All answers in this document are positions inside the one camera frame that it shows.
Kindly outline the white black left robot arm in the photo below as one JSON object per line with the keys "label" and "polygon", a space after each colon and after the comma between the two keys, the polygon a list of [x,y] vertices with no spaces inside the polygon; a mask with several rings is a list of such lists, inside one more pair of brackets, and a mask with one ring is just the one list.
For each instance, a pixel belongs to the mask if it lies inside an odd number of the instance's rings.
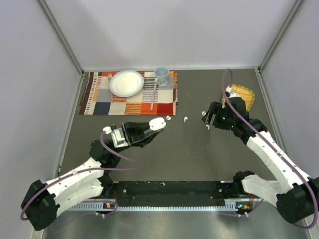
{"label": "white black left robot arm", "polygon": [[100,138],[91,143],[87,161],[57,178],[46,182],[36,180],[30,185],[21,203],[20,219],[29,221],[35,231],[40,231],[78,203],[99,196],[109,197],[113,191],[109,173],[124,170],[117,167],[120,160],[137,164],[121,152],[146,146],[165,126],[165,119],[158,117],[149,122],[104,127]]}

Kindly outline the white earbud charging case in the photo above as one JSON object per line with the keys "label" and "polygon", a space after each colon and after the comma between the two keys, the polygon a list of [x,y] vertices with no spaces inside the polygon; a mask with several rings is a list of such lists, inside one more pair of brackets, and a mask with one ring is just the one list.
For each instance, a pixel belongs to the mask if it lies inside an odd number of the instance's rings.
{"label": "white earbud charging case", "polygon": [[158,117],[149,121],[149,127],[152,131],[157,131],[160,129],[164,129],[166,126],[165,119],[162,117]]}

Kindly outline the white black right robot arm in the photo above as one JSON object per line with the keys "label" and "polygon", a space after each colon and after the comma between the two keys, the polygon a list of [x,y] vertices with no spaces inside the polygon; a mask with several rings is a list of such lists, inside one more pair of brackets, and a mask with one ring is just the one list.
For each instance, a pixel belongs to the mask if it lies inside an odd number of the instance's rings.
{"label": "white black right robot arm", "polygon": [[252,119],[244,100],[231,97],[225,103],[212,102],[202,121],[206,126],[230,130],[263,161],[277,179],[264,180],[245,171],[235,174],[232,185],[238,197],[253,194],[272,204],[290,224],[313,215],[318,218],[319,180],[312,178],[296,166],[275,143],[266,126]]}

